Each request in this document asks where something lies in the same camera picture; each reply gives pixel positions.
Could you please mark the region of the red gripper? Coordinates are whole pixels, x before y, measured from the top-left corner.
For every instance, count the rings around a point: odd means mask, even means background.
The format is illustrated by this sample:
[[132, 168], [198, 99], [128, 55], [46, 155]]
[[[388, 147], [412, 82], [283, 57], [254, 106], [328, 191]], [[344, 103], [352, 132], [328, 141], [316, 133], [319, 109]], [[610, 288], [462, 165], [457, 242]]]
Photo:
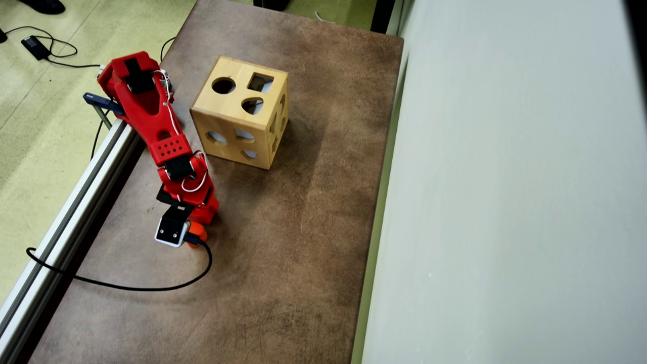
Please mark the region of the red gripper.
[[184, 154], [157, 168], [162, 187], [157, 200], [172, 206], [217, 211], [213, 182], [204, 154]]

